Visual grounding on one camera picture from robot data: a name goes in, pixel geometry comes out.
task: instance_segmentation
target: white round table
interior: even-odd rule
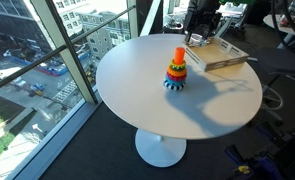
[[[275,17],[276,17],[277,23],[279,23],[279,21],[280,21],[280,15],[276,15]],[[273,20],[272,20],[272,15],[265,16],[263,21],[269,27],[274,28],[274,23],[273,23]],[[284,33],[287,33],[286,37],[284,38],[284,41],[286,43],[288,43],[295,36],[295,32],[294,32],[294,30],[291,27],[281,27],[281,26],[278,26],[278,29],[279,29],[279,31],[282,31]],[[283,48],[283,45],[280,43],[277,48]]]
[[[257,113],[260,81],[247,64],[203,72],[187,61],[186,87],[168,90],[163,80],[175,48],[184,36],[156,34],[126,41],[110,50],[97,70],[105,104],[138,128],[139,155],[156,167],[177,163],[186,139],[206,139],[233,132]]]

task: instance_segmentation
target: red ring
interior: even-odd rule
[[[167,76],[172,81],[182,81],[182,80],[186,79],[187,74],[185,74],[183,76],[173,76],[167,72]]]

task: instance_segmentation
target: colorful ring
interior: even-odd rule
[[[182,90],[185,87],[185,84],[182,84],[180,86],[175,86],[175,85],[171,85],[169,84],[166,80],[164,81],[163,85],[170,90],[175,90],[175,91],[179,91]]]
[[[166,75],[168,76],[169,79],[171,79],[172,81],[183,81],[186,79],[187,77],[187,74],[183,75],[183,76],[172,76],[170,75],[168,72],[166,73]]]
[[[187,74],[187,69],[184,68],[182,71],[175,71],[175,70],[171,69],[171,66],[168,66],[167,72],[169,74],[171,74],[172,76],[179,77],[179,76],[186,75]]]
[[[182,69],[186,66],[186,61],[184,60],[184,62],[180,65],[175,64],[174,63],[174,59],[171,60],[170,65],[173,66],[175,69]]]
[[[173,67],[172,65],[169,65],[170,68],[173,70],[173,71],[183,71],[184,69],[186,69],[185,67],[184,68],[180,68],[180,69],[177,69],[175,67]]]
[[[165,75],[165,81],[167,81],[169,84],[175,85],[175,86],[180,86],[180,85],[186,83],[186,80],[183,80],[183,81],[173,81],[173,80],[169,79],[169,77],[167,75]]]

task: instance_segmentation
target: sidewalk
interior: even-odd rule
[[[14,127],[17,123],[19,123],[23,118],[25,118],[28,114],[30,114],[33,110],[31,108],[25,108],[23,112],[21,112],[15,119],[13,119],[9,124],[0,128],[0,138],[9,131],[12,127]]]
[[[10,123],[10,127],[6,126],[0,130],[0,136],[2,136],[6,130],[13,127],[14,123],[17,124],[22,118],[27,116],[31,111],[33,111],[32,108],[26,108]],[[35,116],[9,144],[8,150],[0,155],[0,179],[5,179],[45,137],[46,131],[48,130],[49,132],[55,125],[55,121],[51,118],[48,119],[41,109],[37,109]]]

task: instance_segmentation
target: table top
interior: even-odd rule
[[[177,34],[148,35],[110,50],[96,75],[105,104],[137,128],[174,138],[217,137],[249,122],[260,108],[262,88],[247,63],[203,72],[187,61],[185,88],[163,86],[183,39]]]
[[[280,15],[276,15],[276,21],[279,22],[279,20],[280,20]],[[263,21],[268,26],[274,28],[274,23],[273,23],[273,20],[272,20],[272,16],[270,14],[265,16]],[[290,27],[280,27],[280,26],[278,26],[278,28],[279,28],[279,31],[295,35],[294,30],[292,28],[290,28]]]

